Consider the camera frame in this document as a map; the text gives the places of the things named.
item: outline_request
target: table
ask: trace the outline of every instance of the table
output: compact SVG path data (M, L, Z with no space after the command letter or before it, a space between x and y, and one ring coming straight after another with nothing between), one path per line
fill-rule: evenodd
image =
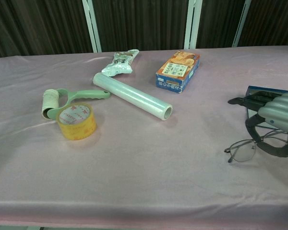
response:
M288 46L197 49L182 94L155 86L175 53L141 51L115 78L173 105L161 121L112 95L80 100L98 128L70 141L41 116L46 89L98 89L113 53L0 58L0 225L138 229L288 229L288 158L223 152L249 138L249 85L288 90Z

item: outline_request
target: green handle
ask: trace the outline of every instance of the green handle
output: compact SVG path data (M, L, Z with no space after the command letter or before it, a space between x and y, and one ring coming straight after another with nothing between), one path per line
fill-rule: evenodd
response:
M80 90L75 92L74 95L71 96L73 99L78 99L78 98L109 98L110 93L107 91L103 90Z

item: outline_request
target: plastic wrap roll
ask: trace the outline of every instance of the plastic wrap roll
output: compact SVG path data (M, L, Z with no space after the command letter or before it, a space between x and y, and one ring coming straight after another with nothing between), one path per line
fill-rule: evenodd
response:
M168 119L172 113L172 105L102 73L94 76L93 83L161 120Z

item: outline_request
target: white pole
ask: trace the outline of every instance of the white pole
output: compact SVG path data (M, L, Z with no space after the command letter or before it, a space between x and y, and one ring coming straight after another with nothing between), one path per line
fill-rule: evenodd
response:
M190 47L193 11L194 11L194 0L189 0L187 21L186 21L186 33L184 35L184 47L183 47L184 49L189 49Z
M231 47L237 47L238 46L238 43L239 43L239 40L240 40L240 36L241 36L241 32L242 32L242 29L243 29L243 26L244 26L244 22L245 22L246 16L248 15L248 11L249 11L249 8L250 8L251 1L252 0L245 0L245 2L244 2L244 6L243 6L242 13L241 13L241 16L240 16L240 21L239 21L239 24L238 24L238 27L237 27L236 35L234 37L234 41L232 42L232 46Z
M196 0L194 4L194 16L190 40L190 49L196 48L198 27L200 25L201 11L202 11L203 0Z
M90 38L91 38L91 44L92 44L93 52L96 53L97 47L96 47L96 41L95 41L94 31L93 31L93 27L92 27L91 17L90 17L90 10L89 10L88 3L86 0L82 0L82 4L83 4L84 13L85 13L88 32L89 32Z
M87 1L88 1L88 7L90 9L90 14L91 14L91 22L93 25L94 37L95 37L95 42L96 42L96 46L97 46L97 52L100 53L100 52L102 52L102 50L101 50L101 44L100 44L100 39L99 39L96 17L95 17L95 11L94 11L94 7L93 7L93 1L92 0L87 0Z

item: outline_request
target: box label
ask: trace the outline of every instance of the box label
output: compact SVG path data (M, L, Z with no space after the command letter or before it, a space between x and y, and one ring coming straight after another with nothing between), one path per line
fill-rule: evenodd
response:
M183 77L184 73L186 72L188 66L179 65L175 63L168 63L162 73L176 76L176 77Z

